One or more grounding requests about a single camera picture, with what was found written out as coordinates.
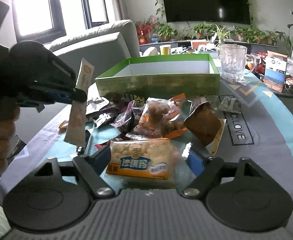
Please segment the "person's left hand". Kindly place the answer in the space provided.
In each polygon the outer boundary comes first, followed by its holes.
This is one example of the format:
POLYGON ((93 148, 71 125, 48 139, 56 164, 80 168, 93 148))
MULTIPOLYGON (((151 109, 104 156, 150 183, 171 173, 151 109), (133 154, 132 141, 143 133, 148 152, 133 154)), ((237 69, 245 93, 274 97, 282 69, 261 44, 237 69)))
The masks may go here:
POLYGON ((7 169, 8 160, 12 156, 15 122, 20 116, 20 107, 16 102, 12 103, 9 110, 9 118, 0 121, 0 174, 7 169))

